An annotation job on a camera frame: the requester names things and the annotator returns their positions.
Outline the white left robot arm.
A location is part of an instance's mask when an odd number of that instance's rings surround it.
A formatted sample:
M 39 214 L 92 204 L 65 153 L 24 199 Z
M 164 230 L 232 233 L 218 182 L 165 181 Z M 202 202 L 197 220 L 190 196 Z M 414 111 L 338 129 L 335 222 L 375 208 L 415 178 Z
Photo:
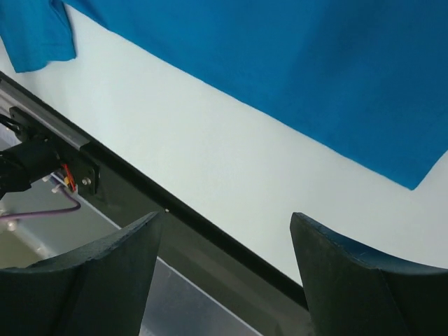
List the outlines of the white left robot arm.
M 9 108 L 1 124 L 19 144 L 1 151 L 1 196 L 24 192 L 32 183 L 57 171 L 64 162 L 62 140 L 21 108 Z

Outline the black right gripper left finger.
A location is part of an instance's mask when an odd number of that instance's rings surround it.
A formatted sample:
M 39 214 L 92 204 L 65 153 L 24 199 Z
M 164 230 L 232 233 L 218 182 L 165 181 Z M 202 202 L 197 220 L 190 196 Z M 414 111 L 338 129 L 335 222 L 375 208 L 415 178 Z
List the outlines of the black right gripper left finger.
M 160 245 L 153 212 L 67 253 L 1 270 L 2 335 L 138 335 Z

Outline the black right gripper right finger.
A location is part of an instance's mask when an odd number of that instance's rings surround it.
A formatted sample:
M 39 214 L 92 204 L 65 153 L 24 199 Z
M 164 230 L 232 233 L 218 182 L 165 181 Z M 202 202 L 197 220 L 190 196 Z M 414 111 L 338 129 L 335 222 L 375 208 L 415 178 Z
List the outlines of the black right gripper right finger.
M 294 213 L 290 233 L 316 335 L 446 335 L 447 270 L 398 258 Z

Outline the blue polo t-shirt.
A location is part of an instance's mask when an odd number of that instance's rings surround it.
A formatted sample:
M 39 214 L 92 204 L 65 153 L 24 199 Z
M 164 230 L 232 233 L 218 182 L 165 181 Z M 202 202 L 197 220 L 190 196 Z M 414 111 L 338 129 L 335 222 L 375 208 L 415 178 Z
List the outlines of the blue polo t-shirt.
M 16 72 L 75 58 L 67 6 L 406 188 L 447 152 L 446 1 L 2 1 Z

